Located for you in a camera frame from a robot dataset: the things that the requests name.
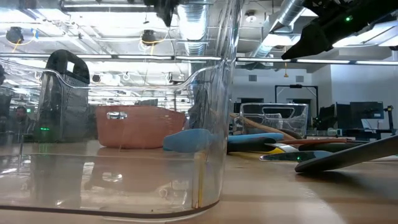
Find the orange basket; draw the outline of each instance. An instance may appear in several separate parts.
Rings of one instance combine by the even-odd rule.
[[[153,149],[163,146],[164,137],[182,130],[185,115],[156,106],[98,106],[96,120],[101,145]]]

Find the wooden table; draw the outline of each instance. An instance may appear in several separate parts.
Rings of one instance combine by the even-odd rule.
[[[169,223],[398,223],[398,162],[296,174],[296,163],[227,157],[217,206]],[[103,217],[0,211],[1,223],[116,223]]]

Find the exposed ceiling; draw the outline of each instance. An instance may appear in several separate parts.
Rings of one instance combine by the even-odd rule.
[[[214,55],[226,5],[224,0],[183,1],[195,5],[191,8],[179,6],[168,29],[153,8],[143,7],[141,0],[136,0],[133,5],[127,4],[126,0],[102,0],[101,4],[95,0],[66,0],[63,8],[57,4],[58,0],[36,1],[36,9],[20,9],[20,1],[16,0],[0,2],[0,53],[51,54],[55,50],[65,49],[77,55]],[[265,34],[263,27],[268,19],[280,11],[282,2],[244,2],[238,42],[240,56],[248,57],[261,44],[267,44],[271,47],[268,57],[280,57],[285,49],[299,40],[302,27],[316,16],[305,10],[295,21],[290,33]],[[252,11],[255,20],[247,20],[245,13],[248,11]],[[387,46],[398,42],[396,25],[397,21],[393,21],[375,27],[336,43],[337,47],[342,48],[310,58],[385,59],[391,55]],[[6,39],[11,27],[22,28],[24,41],[21,44],[16,45]],[[143,30],[149,29],[155,31],[158,40],[154,45],[141,42]],[[42,68],[46,63],[43,58],[10,60]],[[86,62],[91,77],[102,77],[99,83],[93,85],[170,85],[170,76],[173,80],[184,81],[195,70],[192,64],[181,61],[132,63],[128,60],[113,60],[109,56],[109,60],[93,57]],[[282,67],[283,63],[266,64],[269,69]],[[303,68],[312,72],[319,66],[291,64],[289,68]],[[40,82],[32,75],[8,77],[8,84],[24,86],[39,85]]]

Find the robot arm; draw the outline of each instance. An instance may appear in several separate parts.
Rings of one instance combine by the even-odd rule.
[[[303,5],[319,17],[303,28],[299,42],[282,55],[283,59],[329,51],[337,41],[377,23],[398,9],[396,0],[354,0],[340,4],[334,0],[305,0]]]

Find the cable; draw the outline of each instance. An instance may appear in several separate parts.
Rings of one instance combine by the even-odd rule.
[[[138,42],[138,49],[139,49],[140,51],[145,52],[145,51],[147,51],[149,48],[150,48],[149,46],[144,45],[141,41]]]
[[[211,108],[210,108],[210,111],[212,113],[214,113],[214,114],[217,114],[217,112],[213,111]],[[275,129],[275,128],[272,128],[272,127],[264,126],[262,124],[254,122],[254,121],[252,121],[250,119],[247,119],[247,118],[245,118],[243,116],[240,116],[238,114],[230,113],[229,116],[232,117],[232,118],[239,118],[245,124],[248,124],[250,126],[253,126],[255,128],[258,128],[258,129],[263,130],[263,131],[268,132],[268,133],[281,133],[281,134],[284,135],[284,140],[292,140],[292,141],[296,140],[295,137],[292,137],[292,136],[288,135],[287,133],[284,133],[283,131],[279,131],[278,129]]]
[[[151,55],[154,54],[154,49],[155,49],[155,44],[152,44],[152,48],[150,49],[150,54],[151,54]]]
[[[15,52],[15,50],[17,49],[17,47],[18,47],[18,44],[19,44],[19,42],[20,42],[20,41],[21,41],[20,39],[17,41],[17,44],[15,45],[14,49],[12,50],[12,53],[14,53],[14,52]]]
[[[144,41],[144,40],[142,40],[142,35],[141,35],[141,42],[144,43],[144,44],[158,44],[158,43],[162,43],[162,42],[167,38],[168,35],[169,35],[169,33],[167,33],[166,36],[165,36],[162,40],[155,40],[155,41]]]

